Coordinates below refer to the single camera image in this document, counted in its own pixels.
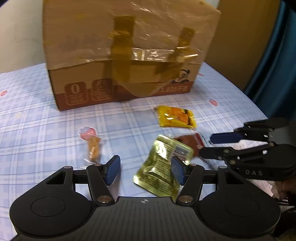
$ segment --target cardboard box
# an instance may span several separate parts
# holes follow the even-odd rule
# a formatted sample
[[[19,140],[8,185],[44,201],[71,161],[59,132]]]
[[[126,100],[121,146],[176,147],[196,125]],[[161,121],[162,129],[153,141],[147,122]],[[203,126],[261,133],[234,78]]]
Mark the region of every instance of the cardboard box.
[[[190,91],[219,17],[199,0],[45,0],[58,109]]]

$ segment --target red snack packet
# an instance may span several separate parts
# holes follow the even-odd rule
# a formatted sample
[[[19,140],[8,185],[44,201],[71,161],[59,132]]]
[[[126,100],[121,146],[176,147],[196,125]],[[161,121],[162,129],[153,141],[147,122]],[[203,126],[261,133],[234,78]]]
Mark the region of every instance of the red snack packet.
[[[198,156],[201,148],[205,147],[200,134],[185,134],[174,138],[175,140],[191,147],[194,150],[193,156]]]

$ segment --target wall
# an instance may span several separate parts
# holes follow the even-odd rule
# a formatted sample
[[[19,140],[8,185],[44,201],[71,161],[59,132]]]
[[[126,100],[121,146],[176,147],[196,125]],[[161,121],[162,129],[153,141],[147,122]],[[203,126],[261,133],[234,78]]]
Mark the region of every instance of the wall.
[[[205,62],[241,90],[269,40],[279,0],[220,0],[222,12]]]
[[[215,7],[219,3],[207,1]],[[45,62],[42,4],[42,0],[9,0],[0,8],[0,73]]]

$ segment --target printed logo on box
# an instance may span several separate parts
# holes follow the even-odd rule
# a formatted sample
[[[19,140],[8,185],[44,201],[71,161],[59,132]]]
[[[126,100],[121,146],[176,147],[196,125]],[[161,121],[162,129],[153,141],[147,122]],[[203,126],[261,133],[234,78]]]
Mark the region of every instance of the printed logo on box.
[[[65,85],[65,99],[68,105],[85,103],[87,98],[87,91],[84,82],[76,82]]]
[[[113,97],[111,79],[94,80],[91,85],[91,98],[95,101],[107,100]]]
[[[181,69],[180,70],[180,73],[179,73],[179,77],[172,80],[172,84],[174,83],[185,83],[185,82],[188,82],[188,76],[190,74],[190,70],[189,69]]]

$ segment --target barcode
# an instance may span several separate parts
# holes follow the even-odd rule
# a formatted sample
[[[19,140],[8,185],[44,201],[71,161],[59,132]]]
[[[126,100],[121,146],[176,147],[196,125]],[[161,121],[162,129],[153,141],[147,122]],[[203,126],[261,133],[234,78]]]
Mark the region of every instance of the barcode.
[[[189,151],[184,150],[179,146],[176,146],[176,148],[172,154],[172,157],[177,156],[178,158],[181,159],[181,161],[185,162],[187,160],[188,155],[189,155]]]

